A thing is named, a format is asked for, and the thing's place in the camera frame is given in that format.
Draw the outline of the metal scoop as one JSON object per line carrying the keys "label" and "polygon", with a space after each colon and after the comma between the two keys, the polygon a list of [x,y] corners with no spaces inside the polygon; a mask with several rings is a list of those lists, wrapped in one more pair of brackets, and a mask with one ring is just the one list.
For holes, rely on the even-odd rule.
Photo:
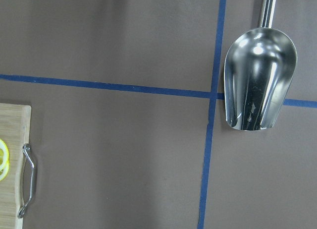
{"label": "metal scoop", "polygon": [[297,65],[297,51],[284,32],[272,27],[276,0],[263,0],[258,27],[230,46],[224,63],[227,124],[236,130],[272,128]]}

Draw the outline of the bamboo cutting board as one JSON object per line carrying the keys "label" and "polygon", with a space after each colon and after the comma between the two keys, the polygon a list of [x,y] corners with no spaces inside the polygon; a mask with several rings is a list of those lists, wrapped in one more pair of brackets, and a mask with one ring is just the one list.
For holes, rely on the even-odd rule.
{"label": "bamboo cutting board", "polygon": [[0,227],[21,229],[23,219],[18,218],[23,199],[23,170],[25,158],[22,146],[29,142],[31,107],[1,103],[0,138],[9,151],[9,171],[0,182]]}

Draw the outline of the upper lemon slice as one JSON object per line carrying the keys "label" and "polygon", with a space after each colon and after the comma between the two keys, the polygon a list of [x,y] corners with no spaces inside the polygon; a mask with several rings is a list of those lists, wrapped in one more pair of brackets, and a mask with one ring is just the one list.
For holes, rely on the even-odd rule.
{"label": "upper lemon slice", "polygon": [[0,170],[8,171],[9,169],[9,150],[6,143],[0,140]]}

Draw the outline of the lower stacked lemon slice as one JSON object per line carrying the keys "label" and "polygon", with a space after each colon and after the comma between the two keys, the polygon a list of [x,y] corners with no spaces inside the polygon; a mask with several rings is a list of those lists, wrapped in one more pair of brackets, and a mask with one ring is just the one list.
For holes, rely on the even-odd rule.
{"label": "lower stacked lemon slice", "polygon": [[7,162],[4,168],[0,171],[0,181],[4,180],[9,172],[10,163]]}

